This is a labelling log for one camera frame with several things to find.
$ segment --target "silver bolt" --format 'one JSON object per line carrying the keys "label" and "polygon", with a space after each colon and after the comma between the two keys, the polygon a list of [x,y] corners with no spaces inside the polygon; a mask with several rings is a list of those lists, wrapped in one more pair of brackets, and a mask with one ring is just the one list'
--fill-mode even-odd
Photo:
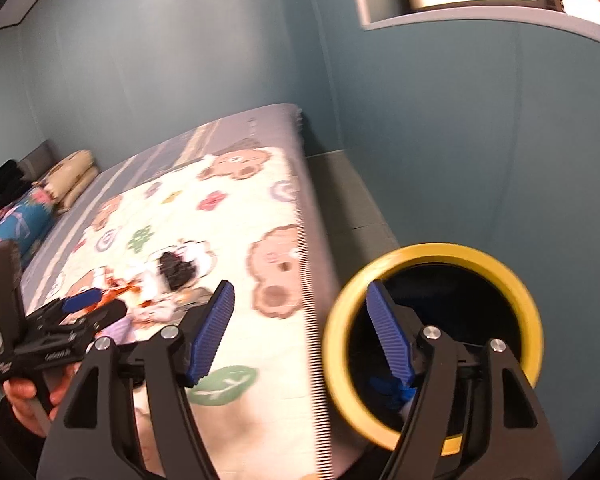
{"label": "silver bolt", "polygon": [[493,349],[494,352],[504,352],[507,348],[507,345],[502,339],[492,339],[489,346],[491,346],[491,349]]}
{"label": "silver bolt", "polygon": [[96,347],[96,350],[106,350],[111,346],[111,338],[107,336],[99,337],[93,345]]}
{"label": "silver bolt", "polygon": [[440,332],[440,329],[437,326],[433,326],[433,325],[424,327],[422,329],[422,333],[424,334],[424,337],[426,337],[427,339],[440,339],[440,336],[442,335],[442,332]]}
{"label": "silver bolt", "polygon": [[163,339],[174,339],[178,336],[180,330],[175,325],[168,325],[160,330],[160,335]]}

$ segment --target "wall seam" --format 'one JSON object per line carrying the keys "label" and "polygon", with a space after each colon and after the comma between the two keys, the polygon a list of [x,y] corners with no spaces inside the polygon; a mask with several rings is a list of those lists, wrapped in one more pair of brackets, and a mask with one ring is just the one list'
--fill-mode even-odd
{"label": "wall seam", "polygon": [[507,167],[502,181],[502,191],[500,196],[496,200],[495,208],[493,209],[493,217],[491,218],[490,225],[486,234],[486,247],[490,248],[493,244],[493,239],[496,232],[498,220],[502,216],[502,210],[504,208],[504,201],[511,183],[511,175],[513,173],[513,165],[516,156],[516,150],[518,148],[518,139],[520,137],[520,120],[522,115],[522,84],[523,84],[523,56],[522,56],[522,35],[520,24],[515,23],[513,29],[513,43],[514,43],[514,56],[516,64],[516,88],[514,98],[514,115],[513,115],[513,126],[511,134],[511,142],[509,145],[509,155],[507,157]]}
{"label": "wall seam", "polygon": [[322,56],[324,57],[324,65],[327,73],[327,80],[329,81],[329,90],[331,93],[331,104],[333,105],[333,115],[336,123],[336,136],[338,138],[338,145],[341,150],[344,149],[344,140],[342,137],[342,128],[340,125],[340,107],[338,104],[338,95],[336,93],[336,85],[333,78],[333,69],[331,68],[331,57],[329,56],[329,48],[327,46],[327,37],[324,32],[324,24],[322,22],[322,15],[320,8],[318,7],[318,0],[311,0],[311,6],[314,9],[315,21],[318,25],[318,37],[320,39],[320,47],[322,48]]}
{"label": "wall seam", "polygon": [[16,25],[17,31],[17,40],[18,40],[18,58],[20,59],[20,79],[22,82],[22,87],[24,88],[24,93],[27,96],[27,103],[29,104],[29,111],[31,112],[31,117],[33,118],[33,123],[36,125],[36,131],[38,132],[38,139],[40,142],[44,142],[46,137],[42,134],[42,130],[40,129],[40,123],[38,122],[38,115],[36,114],[36,109],[33,106],[33,100],[31,99],[31,92],[29,92],[29,85],[27,83],[27,69],[26,63],[24,62],[24,51],[22,49],[22,31],[20,29],[20,25]]}

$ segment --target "bed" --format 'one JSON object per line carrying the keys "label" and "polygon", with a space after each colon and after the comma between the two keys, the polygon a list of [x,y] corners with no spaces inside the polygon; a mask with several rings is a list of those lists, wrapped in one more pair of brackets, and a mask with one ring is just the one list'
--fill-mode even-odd
{"label": "bed", "polygon": [[[74,207],[61,217],[22,280],[24,303],[30,312],[53,297],[99,283],[107,272],[119,276],[130,272],[122,268],[125,259],[133,260],[137,255],[136,259],[142,261],[156,261],[160,250],[169,247],[198,255],[198,279],[192,280],[186,288],[190,293],[189,303],[205,301],[220,279],[238,282],[242,279],[243,288],[253,282],[249,301],[242,298],[245,305],[250,303],[250,309],[242,310],[239,306],[242,300],[238,297],[240,285],[234,284],[238,316],[234,314],[234,325],[232,327],[230,323],[229,335],[223,339],[217,362],[209,375],[209,378],[215,378],[216,382],[212,380],[211,383],[216,386],[207,384],[198,392],[188,393],[194,416],[223,480],[332,478],[334,469],[339,474],[355,459],[355,448],[360,444],[355,440],[350,444],[348,437],[336,443],[335,467],[332,465],[333,446],[321,373],[320,328],[337,293],[337,284],[304,163],[297,133],[300,126],[301,113],[295,105],[257,108],[199,126],[104,171]],[[243,161],[245,153],[251,157],[248,162]],[[258,186],[267,192],[259,192]],[[231,201],[226,197],[237,196],[239,189],[251,191],[245,195],[242,205],[232,210],[229,208]],[[142,201],[148,202],[144,207],[138,206]],[[160,205],[147,207],[149,203]],[[240,207],[246,212],[244,215],[237,214]],[[270,207],[281,215],[280,220],[269,220],[267,224],[262,219],[273,218],[272,212],[249,215],[253,208],[262,211],[262,208]],[[151,209],[163,213],[156,216]],[[192,218],[214,218],[207,222],[207,231],[202,236],[214,240],[209,243],[190,232],[184,236],[174,233],[171,240],[165,233],[177,231],[183,223],[173,220],[175,211]],[[152,224],[149,229],[145,229],[149,225],[144,225],[147,220],[142,215],[149,215]],[[223,240],[219,233],[222,222],[228,232],[230,222],[238,221],[241,216],[244,216],[240,220],[241,232],[244,229],[251,229],[253,233],[260,230],[262,236],[250,240],[248,247],[239,248],[240,237],[234,237],[230,242]],[[128,232],[123,235],[122,229]],[[276,247],[282,247],[282,251],[288,252],[292,247],[296,253],[300,299],[291,308],[285,307],[285,304],[293,303],[291,300],[285,303],[274,298],[270,301],[263,296],[264,289],[267,294],[280,291],[280,287],[266,287],[267,279],[262,277],[263,272],[258,270],[257,264],[262,262],[266,266],[271,263],[268,258],[275,260],[272,251],[267,249],[274,242]],[[249,276],[241,278],[239,273],[232,274],[231,267],[220,265],[221,261],[235,259],[232,248],[242,256],[249,253],[246,265],[239,266],[240,271],[246,269],[243,274]],[[107,268],[102,265],[105,251],[111,251]],[[283,262],[280,266],[288,266],[288,263]],[[214,272],[215,267],[224,270]],[[284,304],[277,309],[267,306],[281,303]],[[135,311],[145,317],[148,312]],[[163,323],[178,319],[173,309],[167,309],[166,314],[155,309],[148,315],[144,324],[134,325],[130,340],[146,338]],[[249,326],[258,336],[250,338],[253,343],[245,343],[247,350],[243,352],[242,361],[233,362],[239,348],[237,342],[244,340],[244,331],[240,332],[240,328],[248,323],[254,323]],[[287,326],[295,328],[285,332],[286,328],[282,327]],[[270,342],[263,340],[269,336]],[[231,341],[233,350],[226,350]],[[287,357],[277,359],[274,354]],[[223,391],[217,386],[218,381],[220,386],[235,383],[250,386],[254,381],[256,386],[263,386],[240,386],[235,399],[229,396],[225,399],[227,402],[222,403],[215,402],[222,397]],[[159,459],[152,448],[146,397],[142,390],[136,391],[134,397],[148,468],[160,473]]]}

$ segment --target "green leaf print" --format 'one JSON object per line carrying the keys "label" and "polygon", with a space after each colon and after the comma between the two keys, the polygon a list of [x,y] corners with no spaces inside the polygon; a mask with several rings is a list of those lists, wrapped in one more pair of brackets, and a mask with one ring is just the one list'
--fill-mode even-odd
{"label": "green leaf print", "polygon": [[187,398],[193,404],[222,406],[240,397],[257,378],[255,368],[227,366],[211,372],[192,389],[187,389]]}
{"label": "green leaf print", "polygon": [[147,243],[149,238],[151,238],[153,235],[154,234],[151,232],[151,226],[147,225],[142,229],[138,229],[138,231],[134,233],[126,247],[127,249],[132,249],[133,252],[138,254],[140,251],[142,251],[144,244]]}

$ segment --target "wall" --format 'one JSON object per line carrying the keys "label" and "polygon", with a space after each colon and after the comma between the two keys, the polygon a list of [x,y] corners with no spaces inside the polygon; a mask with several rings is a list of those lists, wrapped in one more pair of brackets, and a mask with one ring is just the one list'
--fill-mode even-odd
{"label": "wall", "polygon": [[398,241],[485,250],[533,294],[572,472],[600,439],[600,44],[496,21],[362,31],[355,0],[317,1],[346,153]]}
{"label": "wall", "polygon": [[41,140],[23,85],[18,31],[0,30],[0,166],[27,155]]}
{"label": "wall", "polygon": [[40,129],[103,168],[194,126],[299,104],[307,153],[340,147],[310,0],[40,0],[21,28]]}

